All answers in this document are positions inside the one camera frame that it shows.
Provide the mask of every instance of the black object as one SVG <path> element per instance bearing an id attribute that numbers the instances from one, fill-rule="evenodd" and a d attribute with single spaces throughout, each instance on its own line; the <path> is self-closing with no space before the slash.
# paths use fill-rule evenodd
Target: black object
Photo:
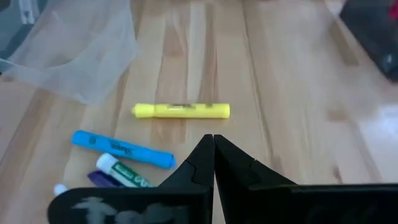
<path id="1" fill-rule="evenodd" d="M 50 204 L 49 222 L 211 223 L 214 170 L 226 223 L 398 221 L 396 184 L 297 185 L 207 134 L 159 187 L 69 190 Z"/>
<path id="2" fill-rule="evenodd" d="M 394 0 L 347 0 L 340 17 L 379 69 L 398 81 L 398 22 L 389 14 Z"/>

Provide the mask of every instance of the glue stick label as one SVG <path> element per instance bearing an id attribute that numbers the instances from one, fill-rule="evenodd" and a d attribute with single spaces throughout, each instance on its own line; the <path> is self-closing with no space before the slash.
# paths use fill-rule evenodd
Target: glue stick label
<path id="1" fill-rule="evenodd" d="M 115 163 L 109 174 L 126 187 L 153 187 L 143 177 L 121 162 Z"/>

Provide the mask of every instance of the wooden table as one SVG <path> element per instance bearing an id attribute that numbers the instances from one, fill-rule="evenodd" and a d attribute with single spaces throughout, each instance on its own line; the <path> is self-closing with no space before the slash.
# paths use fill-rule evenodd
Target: wooden table
<path id="1" fill-rule="evenodd" d="M 338 19 L 341 5 L 133 1 L 139 53 L 102 103 L 3 78 L 0 223 L 46 223 L 54 184 L 92 186 L 99 153 L 70 144 L 77 129 L 170 151 L 178 164 L 204 134 L 223 134 L 299 184 L 397 181 L 398 87 Z M 227 102 L 231 118 L 139 120 L 138 102 Z M 173 172 L 128 164 L 153 184 Z"/>

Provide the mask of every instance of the plastic bag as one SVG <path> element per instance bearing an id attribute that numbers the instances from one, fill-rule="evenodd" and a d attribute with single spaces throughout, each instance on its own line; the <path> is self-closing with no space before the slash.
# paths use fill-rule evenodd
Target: plastic bag
<path id="1" fill-rule="evenodd" d="M 95 103 L 114 88 L 135 53 L 129 0 L 55 0 L 13 54 L 0 58 L 0 72 Z"/>

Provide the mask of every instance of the highlighter cap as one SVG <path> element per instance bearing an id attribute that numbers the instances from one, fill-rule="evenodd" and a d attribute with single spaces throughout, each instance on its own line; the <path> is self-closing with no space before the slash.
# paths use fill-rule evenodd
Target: highlighter cap
<path id="1" fill-rule="evenodd" d="M 102 156 L 99 157 L 97 163 L 95 164 L 96 167 L 104 172 L 105 174 L 109 174 L 111 172 L 112 166 L 118 162 L 118 159 L 113 157 L 109 153 L 104 153 Z"/>
<path id="2" fill-rule="evenodd" d="M 150 118 L 155 114 L 155 105 L 148 103 L 137 103 L 131 112 L 137 118 Z"/>

